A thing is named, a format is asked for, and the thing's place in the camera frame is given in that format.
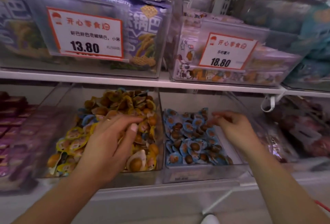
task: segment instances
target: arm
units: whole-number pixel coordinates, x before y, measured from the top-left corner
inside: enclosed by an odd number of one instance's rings
[[[220,126],[246,157],[274,224],[330,223],[306,191],[260,143],[244,115],[225,111],[213,116],[212,123]]]
[[[12,224],[68,224],[99,188],[110,182],[125,167],[135,139],[139,117],[119,115],[97,125],[84,155],[69,177],[46,193]],[[118,145],[119,132],[127,127]]]

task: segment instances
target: person's right hand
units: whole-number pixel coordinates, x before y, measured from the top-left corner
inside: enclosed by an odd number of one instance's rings
[[[213,112],[213,119],[209,122],[220,126],[227,139],[243,153],[260,145],[249,120],[243,114],[232,111]]]

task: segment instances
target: person's left hand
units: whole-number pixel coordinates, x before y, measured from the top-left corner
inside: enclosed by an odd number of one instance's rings
[[[137,124],[141,121],[140,117],[123,114],[111,120],[106,116],[89,138],[84,154],[73,173],[90,178],[99,187],[110,182],[125,168],[138,131]],[[120,132],[124,130],[125,136],[118,145]]]

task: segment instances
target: hand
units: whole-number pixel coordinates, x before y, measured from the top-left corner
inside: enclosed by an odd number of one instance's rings
[[[220,126],[227,139],[244,154],[260,144],[249,120],[243,114],[232,111],[214,112],[210,123]]]
[[[123,114],[109,120],[107,115],[89,138],[84,154],[73,173],[83,174],[99,187],[109,183],[125,168],[138,131],[137,124],[141,121],[140,117]],[[124,134],[124,138],[118,145],[121,134]]]

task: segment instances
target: price tag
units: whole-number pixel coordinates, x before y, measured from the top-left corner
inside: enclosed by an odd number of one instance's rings
[[[61,54],[96,59],[124,58],[122,21],[47,8],[49,23]]]
[[[210,33],[199,65],[243,70],[258,41]]]
[[[183,182],[198,180],[202,174],[201,170],[172,173],[170,182]]]

